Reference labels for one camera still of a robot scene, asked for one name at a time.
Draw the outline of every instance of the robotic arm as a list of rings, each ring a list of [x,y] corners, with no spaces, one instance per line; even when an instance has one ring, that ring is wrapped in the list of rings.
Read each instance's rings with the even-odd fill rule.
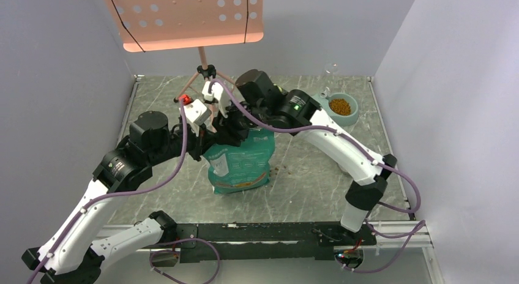
[[[263,123],[280,129],[320,125],[337,131],[333,134],[325,130],[306,130],[292,135],[315,145],[353,177],[354,182],[346,194],[347,204],[341,225],[357,232],[368,212],[382,198],[390,175],[389,171],[366,158],[358,146],[378,163],[394,167],[396,159],[392,155],[381,156],[361,145],[308,94],[298,89],[287,92],[273,84],[264,72],[250,70],[237,79],[236,86],[245,99],[240,104]],[[188,123],[187,132],[176,129],[176,126],[170,130],[168,118],[157,111],[141,114],[130,125],[129,135],[104,156],[81,201],[58,232],[43,246],[27,249],[23,254],[23,261],[32,270],[48,258],[39,269],[44,273],[41,283],[92,284],[103,269],[135,250],[176,239],[176,222],[159,211],[131,229],[94,241],[113,212],[126,201],[126,196],[99,201],[88,210],[83,206],[107,193],[136,191],[152,176],[153,166],[180,156],[184,134],[187,135],[187,152],[197,161],[213,144],[240,146],[256,124],[230,103],[229,96],[218,83],[210,85],[206,82],[203,94],[205,103],[218,106],[218,115],[212,121],[216,132],[211,132],[204,124],[211,115],[206,104],[200,100],[193,101],[186,95],[181,100]],[[340,134],[350,137],[358,145],[339,137]],[[78,213],[81,214],[79,219],[66,230],[65,227]],[[49,253],[62,233],[66,233],[64,240],[53,254]]]
[[[209,82],[203,90],[206,100],[212,100],[212,95],[225,96],[223,105],[217,100],[220,113],[215,119],[217,124],[213,122],[214,127],[232,123],[235,132],[242,132],[236,129],[247,129],[243,134],[246,134],[248,129],[256,127],[256,124],[247,119],[234,104],[228,106],[230,101],[227,94],[222,93],[224,89],[221,85],[214,83],[212,91],[209,91],[208,86]],[[321,126],[336,130],[335,134],[316,129],[294,132],[292,135],[319,148],[335,160],[341,170],[347,171],[352,176],[353,183],[346,193],[346,207],[340,222],[347,230],[358,232],[369,211],[384,195],[387,187],[386,180],[391,174],[377,164],[386,164],[394,168],[397,159],[390,154],[382,156],[366,148],[337,125],[320,104],[307,93],[298,89],[287,92],[273,84],[265,72],[250,70],[244,73],[236,80],[236,87],[245,99],[242,105],[255,118],[267,125],[279,129]],[[222,113],[222,107],[228,108],[227,118]],[[373,162],[360,149],[367,152]]]

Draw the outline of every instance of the white wall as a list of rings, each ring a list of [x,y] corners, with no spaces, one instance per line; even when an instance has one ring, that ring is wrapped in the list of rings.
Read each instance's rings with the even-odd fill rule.
[[[345,75],[374,75],[413,0],[264,0],[263,39],[206,49],[229,75],[263,69],[273,75],[318,75],[337,62]],[[125,56],[135,73],[191,75],[196,48]]]
[[[0,0],[1,283],[25,283],[22,253],[81,198],[132,84],[93,0]]]
[[[518,283],[519,0],[416,0],[375,75],[447,283]]]

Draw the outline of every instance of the gray marble surface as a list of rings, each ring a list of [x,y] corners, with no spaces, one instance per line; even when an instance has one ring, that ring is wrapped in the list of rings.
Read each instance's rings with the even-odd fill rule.
[[[177,123],[179,110],[173,99],[189,76],[143,77],[130,110],[129,122],[147,110],[165,113],[170,127]],[[299,88],[310,95],[321,90],[319,77],[272,77],[286,90]],[[201,91],[199,77],[192,85]],[[368,148],[382,155],[389,153],[386,137],[376,110],[372,92],[365,77],[338,77],[337,89],[357,99],[359,120],[345,130]],[[166,186],[145,195],[131,196],[110,220],[110,224],[129,224],[163,210],[179,223],[231,222],[310,222],[340,220],[344,195],[351,177],[316,147],[289,134],[275,135],[276,150],[270,160],[273,175],[267,185],[226,195],[214,195],[207,179],[207,162],[186,157],[180,173]],[[153,177],[141,189],[166,179],[177,164],[170,160],[154,168]],[[398,179],[388,181],[384,202],[405,207]],[[409,220],[408,215],[377,206],[371,220]]]

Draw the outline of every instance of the teal bowl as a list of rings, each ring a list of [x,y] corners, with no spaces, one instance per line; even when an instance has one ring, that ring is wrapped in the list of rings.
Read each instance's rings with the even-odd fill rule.
[[[351,126],[359,119],[359,103],[355,98],[353,98],[353,96],[347,93],[333,93],[326,98],[316,94],[312,96],[312,98],[315,99],[325,110],[325,112],[332,118],[332,120],[334,120],[334,122],[336,122],[341,127]],[[332,111],[330,108],[330,102],[334,99],[344,99],[347,101],[349,103],[349,107],[351,108],[351,114],[342,116],[340,114],[334,113],[334,111]]]

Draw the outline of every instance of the music stand tripod legs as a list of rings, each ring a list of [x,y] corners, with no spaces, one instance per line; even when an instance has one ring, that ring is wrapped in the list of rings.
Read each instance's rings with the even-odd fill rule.
[[[182,90],[177,95],[177,97],[175,97],[175,99],[174,99],[175,102],[178,102],[179,97],[185,93],[185,91],[191,86],[191,84],[193,84],[193,82],[198,77],[198,75],[202,75],[206,81],[210,81],[211,77],[215,78],[218,75],[218,76],[222,77],[224,80],[226,80],[227,82],[231,83],[233,85],[232,90],[234,90],[235,82],[231,79],[231,77],[225,75],[222,72],[216,71],[216,69],[213,65],[207,64],[206,51],[205,51],[204,47],[198,47],[198,54],[200,55],[200,62],[202,64],[199,65],[198,68],[196,68],[196,73],[193,74],[193,76],[185,84],[185,86],[182,88]]]

